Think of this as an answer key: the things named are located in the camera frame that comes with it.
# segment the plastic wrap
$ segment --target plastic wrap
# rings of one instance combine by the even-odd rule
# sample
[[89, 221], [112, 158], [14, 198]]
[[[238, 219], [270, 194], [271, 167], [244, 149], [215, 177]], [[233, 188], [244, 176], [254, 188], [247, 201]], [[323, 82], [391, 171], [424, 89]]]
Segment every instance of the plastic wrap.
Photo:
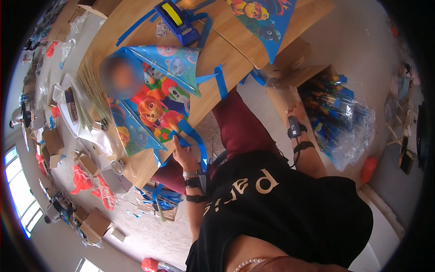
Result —
[[62, 43], [62, 59], [60, 60], [61, 70], [64, 68], [64, 63], [68, 55], [76, 47], [76, 40], [83, 28], [84, 22], [88, 17], [89, 17], [89, 11], [85, 11], [82, 16], [77, 17], [74, 20], [74, 22], [70, 24], [70, 33], [66, 38], [67, 42]]
[[84, 99], [81, 89], [75, 83], [74, 79], [66, 74], [62, 82], [62, 86], [56, 84], [54, 87], [53, 100], [57, 102], [62, 118], [65, 121], [68, 129], [75, 138], [82, 138], [96, 144], [100, 150], [109, 158], [121, 158], [125, 155], [124, 147], [120, 140], [116, 139], [113, 135], [103, 130], [93, 128], [90, 132], [83, 129], [80, 120], [74, 123], [68, 113], [67, 103], [65, 99], [64, 90], [73, 87], [77, 91], [77, 98], [84, 102], [88, 111], [91, 110], [90, 104]]
[[344, 83], [343, 75], [318, 75], [298, 88], [319, 147], [340, 172], [359, 161], [375, 136], [375, 111]]

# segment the box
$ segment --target box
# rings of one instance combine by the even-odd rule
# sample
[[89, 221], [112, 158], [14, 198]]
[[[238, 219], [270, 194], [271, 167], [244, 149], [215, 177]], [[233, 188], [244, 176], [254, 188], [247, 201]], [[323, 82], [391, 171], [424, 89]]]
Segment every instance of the box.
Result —
[[125, 194], [133, 186], [126, 177], [115, 174], [112, 169], [102, 171], [101, 175], [114, 194]]
[[[296, 69], [282, 79], [278, 79], [274, 82], [274, 87], [266, 87], [266, 93], [268, 94], [272, 104], [274, 105], [279, 117], [281, 118], [283, 125], [287, 127], [287, 110], [293, 107], [297, 102], [301, 100], [297, 88], [305, 83], [310, 78], [319, 73], [336, 74], [332, 65], [315, 65], [306, 68]], [[310, 124], [308, 118], [305, 120], [306, 124]], [[312, 127], [307, 126], [308, 137], [314, 144], [318, 152], [320, 148], [317, 144], [316, 138]]]
[[96, 178], [100, 173], [100, 169], [95, 165], [92, 159], [81, 151], [75, 151], [73, 154], [76, 157], [74, 161], [79, 161], [83, 170], [85, 170], [90, 176]]
[[79, 0], [77, 5], [107, 19], [122, 0]]
[[310, 55], [310, 44], [298, 37], [276, 56], [273, 64], [267, 64], [261, 71], [269, 77], [284, 78]]
[[47, 40], [65, 42], [70, 32], [70, 23], [84, 13], [84, 9], [79, 7], [77, 2], [78, 0], [69, 0], [67, 2], [51, 27]]
[[89, 240], [96, 243], [104, 236], [111, 225], [112, 222], [97, 208], [94, 208], [83, 221], [80, 230]]
[[56, 168], [57, 164], [62, 159], [62, 155], [64, 154], [65, 146], [64, 142], [62, 141], [62, 137], [60, 137], [57, 128], [52, 130], [45, 128], [44, 132], [42, 133], [42, 138], [44, 139], [45, 143], [45, 147], [42, 149], [44, 159], [50, 169]]
[[31, 94], [33, 95], [35, 93], [35, 86], [36, 86], [36, 76], [35, 75], [28, 75], [24, 78], [24, 87], [23, 87], [23, 95]]
[[83, 221], [86, 219], [88, 212], [85, 211], [81, 206], [77, 208], [75, 212], [73, 212], [73, 217], [80, 223], [83, 224]]

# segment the table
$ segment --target table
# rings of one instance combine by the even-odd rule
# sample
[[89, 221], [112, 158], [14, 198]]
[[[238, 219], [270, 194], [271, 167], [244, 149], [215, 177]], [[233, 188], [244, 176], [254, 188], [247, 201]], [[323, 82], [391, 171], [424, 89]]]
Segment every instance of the table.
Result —
[[[95, 64], [98, 67], [107, 55], [117, 50], [115, 43], [118, 38], [160, 2], [161, 0], [124, 0], [121, 2], [95, 35], [85, 53], [84, 60], [93, 52]], [[148, 44], [180, 45], [172, 33], [161, 39], [155, 36], [158, 21], [156, 20], [154, 23], [142, 23], [120, 46]], [[204, 26], [200, 21], [194, 22], [193, 25], [199, 31]], [[220, 64], [222, 64], [222, 71], [228, 91], [236, 86], [253, 68], [252, 64], [236, 48], [217, 32], [211, 30], [205, 47], [198, 58], [197, 76], [213, 74], [214, 68]], [[201, 83], [198, 87], [201, 99], [192, 96], [191, 111], [187, 121], [192, 127], [195, 127], [221, 100], [215, 79]], [[113, 136], [113, 139], [116, 139], [118, 146], [122, 147], [114, 125], [109, 126], [108, 134]], [[168, 151], [160, 151], [160, 156], [165, 160], [172, 154], [175, 147], [173, 141], [166, 142], [164, 145], [168, 148]], [[143, 187], [158, 169], [152, 149], [141, 151], [131, 157], [124, 156], [122, 159], [126, 163], [124, 175], [138, 188]]]
[[[204, 0], [182, 0], [177, 5], [190, 9]], [[335, 8], [332, 0], [297, 0], [287, 31], [278, 52], [281, 52], [305, 30]], [[200, 9], [213, 20], [212, 29], [239, 50], [257, 69], [269, 63], [267, 52], [261, 41], [250, 32], [233, 14], [224, 0]]]

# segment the tape roll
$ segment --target tape roll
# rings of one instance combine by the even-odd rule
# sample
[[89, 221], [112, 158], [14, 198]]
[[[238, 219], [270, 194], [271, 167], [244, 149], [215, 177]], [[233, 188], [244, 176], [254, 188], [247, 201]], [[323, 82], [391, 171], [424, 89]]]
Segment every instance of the tape roll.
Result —
[[174, 9], [168, 3], [164, 3], [162, 5], [162, 9], [164, 9], [169, 14], [169, 16], [172, 18], [172, 20], [174, 20], [177, 27], [179, 27], [183, 24], [183, 21], [181, 20], [180, 16], [178, 16], [178, 14], [174, 11]]

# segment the red plastic bag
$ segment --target red plastic bag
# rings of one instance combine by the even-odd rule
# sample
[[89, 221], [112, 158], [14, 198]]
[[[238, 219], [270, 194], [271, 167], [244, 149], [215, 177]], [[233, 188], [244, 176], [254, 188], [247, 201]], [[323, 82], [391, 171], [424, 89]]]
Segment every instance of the red plastic bag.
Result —
[[51, 43], [50, 47], [48, 47], [47, 52], [45, 53], [48, 58], [51, 58], [51, 56], [53, 56], [54, 49], [55, 49], [57, 44], [58, 44], [58, 42], [54, 41]]
[[107, 209], [113, 211], [113, 208], [116, 204], [116, 198], [113, 195], [112, 190], [110, 190], [109, 186], [104, 181], [103, 177], [98, 175], [97, 178], [100, 180], [100, 186], [96, 191], [92, 191], [92, 194], [98, 198], [101, 198], [103, 200], [103, 205]]
[[142, 261], [142, 269], [145, 272], [157, 272], [159, 266], [159, 261], [153, 258], [144, 258]]
[[74, 185], [76, 186], [74, 191], [71, 191], [71, 194], [76, 195], [80, 190], [89, 190], [92, 188], [92, 182], [88, 178], [87, 174], [83, 171], [80, 165], [75, 165], [73, 167], [74, 170]]
[[53, 115], [53, 119], [59, 117], [59, 116], [60, 116], [60, 110], [59, 110], [59, 107], [58, 107], [58, 106], [56, 106], [56, 107], [52, 107], [52, 108], [51, 108], [51, 114]]
[[366, 184], [370, 178], [371, 175], [376, 170], [376, 165], [378, 164], [378, 160], [374, 157], [368, 157], [365, 159], [364, 166], [362, 167], [361, 171], [361, 180], [363, 184]]

